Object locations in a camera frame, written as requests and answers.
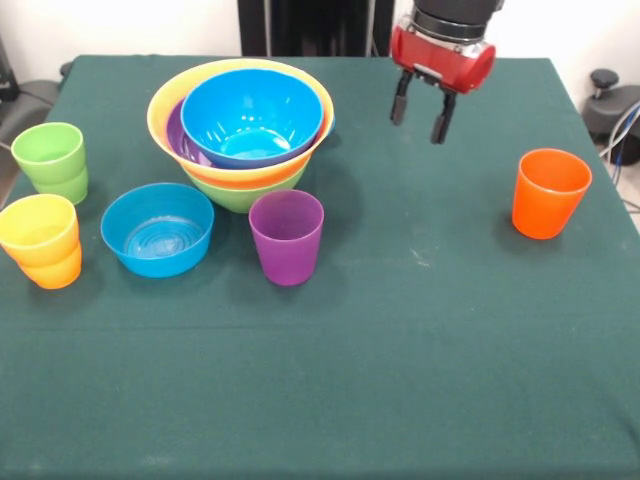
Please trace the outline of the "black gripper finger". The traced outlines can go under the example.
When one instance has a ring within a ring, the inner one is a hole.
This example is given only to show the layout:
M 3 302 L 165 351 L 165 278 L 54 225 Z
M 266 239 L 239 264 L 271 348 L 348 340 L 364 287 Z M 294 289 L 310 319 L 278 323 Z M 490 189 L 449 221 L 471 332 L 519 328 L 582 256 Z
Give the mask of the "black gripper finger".
M 434 122 L 430 138 L 431 143 L 435 145 L 445 142 L 456 107 L 457 93 L 448 89 L 443 89 L 442 92 L 444 95 L 442 111 Z
M 408 70 L 403 70 L 398 81 L 394 100 L 390 112 L 390 120 L 394 125 L 401 125 L 404 119 L 406 111 L 408 97 L 407 92 L 410 82 L 413 78 L 413 73 Z

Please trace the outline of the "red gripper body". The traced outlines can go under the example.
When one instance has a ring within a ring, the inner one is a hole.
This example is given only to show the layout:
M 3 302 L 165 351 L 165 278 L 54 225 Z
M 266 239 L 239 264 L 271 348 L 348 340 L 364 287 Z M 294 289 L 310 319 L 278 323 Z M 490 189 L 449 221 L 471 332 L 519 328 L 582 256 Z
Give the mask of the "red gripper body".
M 456 44 L 419 32 L 408 15 L 393 27 L 390 52 L 394 62 L 416 75 L 426 74 L 457 93 L 478 89 L 489 76 L 496 48 L 481 40 Z

